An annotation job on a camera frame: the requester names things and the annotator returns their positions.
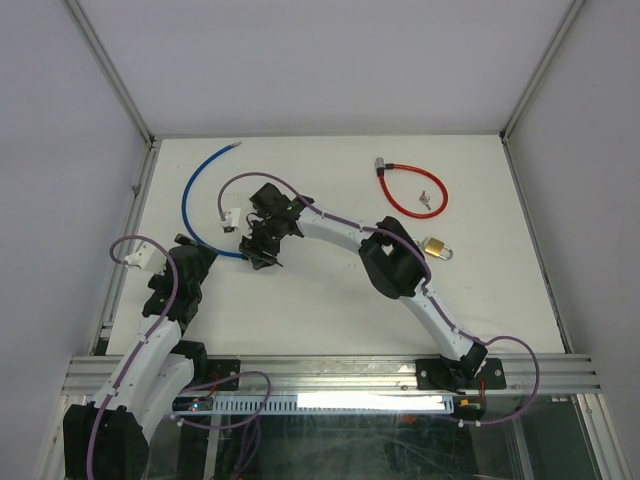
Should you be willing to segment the blue cable lock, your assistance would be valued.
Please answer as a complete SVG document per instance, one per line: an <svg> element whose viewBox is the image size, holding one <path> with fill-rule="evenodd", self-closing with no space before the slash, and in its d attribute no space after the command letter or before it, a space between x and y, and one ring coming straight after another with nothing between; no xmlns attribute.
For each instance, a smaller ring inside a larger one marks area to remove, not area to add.
<svg viewBox="0 0 640 480"><path fill-rule="evenodd" d="M217 198L229 176L239 172L239 153L245 151L245 143L241 140L190 140L187 145L189 175L180 200L184 227L197 243L211 247L221 258L244 261L245 257L232 245L238 231L223 232Z"/></svg>

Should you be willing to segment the red cable lock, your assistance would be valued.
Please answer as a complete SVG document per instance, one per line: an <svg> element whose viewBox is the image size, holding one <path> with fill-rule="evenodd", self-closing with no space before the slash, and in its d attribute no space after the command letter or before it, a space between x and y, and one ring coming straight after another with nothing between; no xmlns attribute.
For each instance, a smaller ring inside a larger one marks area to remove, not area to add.
<svg viewBox="0 0 640 480"><path fill-rule="evenodd" d="M413 218L413 219L417 219L417 220L428 220L428 219L432 219L435 218L437 216L439 216L441 213L444 212L444 210L447 208L448 203L449 203L449 192L445 186L445 184L433 173L416 167L416 166L412 166L412 165L406 165L406 164L398 164L398 163L387 163L384 161L384 159L382 157L377 157L374 160L374 169L376 172L376 176L378 178L379 181L379 185L382 189L382 192L386 198L386 200L391 204L391 206L398 211L399 213L409 217L409 218ZM406 208L404 208L392 195L387 182L385 180L385 173L387 171L390 170L400 170L400 171L405 171L405 172L411 172L414 174L418 174L421 175L423 177L428 178L430 181L432 181L440 190L441 193L441 197L442 197L442 202L441 204L434 209L433 212L429 212L427 210L426 213L418 213L418 212L414 212L411 210L408 210Z"/></svg>

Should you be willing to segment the red cable lock keys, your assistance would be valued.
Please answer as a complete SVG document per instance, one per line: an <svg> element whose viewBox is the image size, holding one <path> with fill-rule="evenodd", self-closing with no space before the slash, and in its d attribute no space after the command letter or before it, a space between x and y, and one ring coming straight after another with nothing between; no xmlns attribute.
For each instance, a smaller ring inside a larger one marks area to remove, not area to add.
<svg viewBox="0 0 640 480"><path fill-rule="evenodd" d="M434 207L431 205L431 196L425 190L423 190L419 196L419 201L429 212L434 211Z"/></svg>

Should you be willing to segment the brass padlock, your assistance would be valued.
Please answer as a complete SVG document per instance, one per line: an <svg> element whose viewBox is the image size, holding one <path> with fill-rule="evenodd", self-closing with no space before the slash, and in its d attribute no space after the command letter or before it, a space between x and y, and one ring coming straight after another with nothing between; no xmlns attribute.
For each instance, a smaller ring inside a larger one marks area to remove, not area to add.
<svg viewBox="0 0 640 480"><path fill-rule="evenodd" d="M426 255L443 261L449 261L454 257L453 250L442 240L434 237L425 237L418 242L421 251Z"/></svg>

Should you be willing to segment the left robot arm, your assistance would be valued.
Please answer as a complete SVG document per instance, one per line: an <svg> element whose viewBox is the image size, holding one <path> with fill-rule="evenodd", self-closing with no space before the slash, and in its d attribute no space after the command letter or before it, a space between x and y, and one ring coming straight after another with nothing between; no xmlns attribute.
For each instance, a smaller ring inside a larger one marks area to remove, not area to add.
<svg viewBox="0 0 640 480"><path fill-rule="evenodd" d="M179 234L171 249L135 236L135 252L113 260L151 272L143 319L109 379L63 419L68 479L140 479L152 437L177 395L209 377L203 343L183 335L198 312L202 284L217 252Z"/></svg>

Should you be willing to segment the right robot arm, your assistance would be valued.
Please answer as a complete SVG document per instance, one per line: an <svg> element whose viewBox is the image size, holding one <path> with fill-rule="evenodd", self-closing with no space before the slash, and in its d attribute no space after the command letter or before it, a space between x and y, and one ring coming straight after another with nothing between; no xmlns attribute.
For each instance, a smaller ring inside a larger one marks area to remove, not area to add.
<svg viewBox="0 0 640 480"><path fill-rule="evenodd" d="M276 265L281 240L287 236L348 250L359 257L372 286L405 305L435 341L441 362L439 387L461 390L481 378L486 346L455 323L441 304L424 254L397 219L387 216L369 226L323 211L309 197L290 199L271 183L250 203L257 218L249 222L250 234L242 238L239 249L254 269Z"/></svg>

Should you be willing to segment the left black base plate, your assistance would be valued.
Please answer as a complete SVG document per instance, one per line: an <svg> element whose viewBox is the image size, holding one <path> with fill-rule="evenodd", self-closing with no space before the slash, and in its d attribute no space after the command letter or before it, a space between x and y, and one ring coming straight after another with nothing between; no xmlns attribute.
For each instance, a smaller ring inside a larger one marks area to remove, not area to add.
<svg viewBox="0 0 640 480"><path fill-rule="evenodd" d="M195 366L194 378L188 387L209 384L222 380L240 372L241 361L238 359L209 358L198 361Z"/></svg>

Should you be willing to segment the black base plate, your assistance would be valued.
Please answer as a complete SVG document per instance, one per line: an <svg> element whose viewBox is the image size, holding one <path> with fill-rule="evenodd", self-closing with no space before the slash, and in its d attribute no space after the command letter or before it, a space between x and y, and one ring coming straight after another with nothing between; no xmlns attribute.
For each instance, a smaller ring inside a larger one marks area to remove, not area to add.
<svg viewBox="0 0 640 480"><path fill-rule="evenodd" d="M461 393L468 390L505 390L507 382L503 364L499 359L489 358L479 373L466 374L458 366L441 357L419 358L415 361L417 389L444 390Z"/></svg>
<svg viewBox="0 0 640 480"><path fill-rule="evenodd" d="M188 387L209 384L222 380L240 372L241 361L238 359L209 358L198 361L195 366L194 378Z"/></svg>

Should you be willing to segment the aluminium mounting rail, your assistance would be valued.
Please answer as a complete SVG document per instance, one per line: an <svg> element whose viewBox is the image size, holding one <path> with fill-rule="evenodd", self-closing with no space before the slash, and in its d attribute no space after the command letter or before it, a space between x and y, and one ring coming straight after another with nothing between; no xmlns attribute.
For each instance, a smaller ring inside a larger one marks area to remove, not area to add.
<svg viewBox="0 0 640 480"><path fill-rule="evenodd" d="M369 393L418 394L442 390L417 389L415 361L435 355L244 355L212 356L238 359L242 372L261 371L269 376L277 395L298 392L364 391ZM507 382L505 390L486 390L490 395L526 396L532 391L541 395L567 396L600 394L601 382L594 363L582 354L500 353L499 359Z"/></svg>

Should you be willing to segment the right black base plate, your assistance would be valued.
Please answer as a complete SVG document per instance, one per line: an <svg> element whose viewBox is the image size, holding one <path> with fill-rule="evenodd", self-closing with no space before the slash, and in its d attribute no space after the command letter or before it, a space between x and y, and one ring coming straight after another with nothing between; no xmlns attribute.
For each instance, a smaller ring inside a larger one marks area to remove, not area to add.
<svg viewBox="0 0 640 480"><path fill-rule="evenodd" d="M441 357L419 358L415 361L417 389L444 390L461 393L468 390L505 390L507 382L503 364L499 359L489 358L479 373L466 374L458 366Z"/></svg>

